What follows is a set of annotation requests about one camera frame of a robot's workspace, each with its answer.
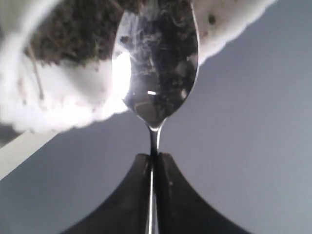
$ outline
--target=metal spoon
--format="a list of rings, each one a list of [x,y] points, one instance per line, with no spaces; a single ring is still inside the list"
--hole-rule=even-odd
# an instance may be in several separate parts
[[[145,0],[123,13],[113,53],[120,98],[150,130],[151,158],[165,120],[185,102],[198,71],[198,35],[189,0]],[[155,163],[151,165],[148,234],[155,228]]]

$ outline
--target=gray wall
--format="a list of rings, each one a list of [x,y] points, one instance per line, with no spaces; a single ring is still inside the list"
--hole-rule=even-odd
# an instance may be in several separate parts
[[[202,67],[163,151],[255,234],[312,233],[312,1],[280,0]],[[0,183],[13,234],[56,234],[122,180],[148,131],[131,113],[64,133]]]

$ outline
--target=black holder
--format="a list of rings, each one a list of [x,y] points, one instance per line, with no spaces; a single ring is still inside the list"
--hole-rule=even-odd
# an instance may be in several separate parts
[[[122,183],[95,211],[62,234],[146,234],[149,155],[139,154]],[[207,204],[170,154],[155,161],[160,234],[250,234]]]

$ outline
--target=spoon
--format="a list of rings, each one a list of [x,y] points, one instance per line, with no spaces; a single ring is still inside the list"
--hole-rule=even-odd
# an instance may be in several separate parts
[[[156,220],[155,160],[165,120],[189,96],[198,71],[198,35],[189,0],[146,0],[124,11],[113,52],[118,96],[145,122],[151,137],[148,234]]]

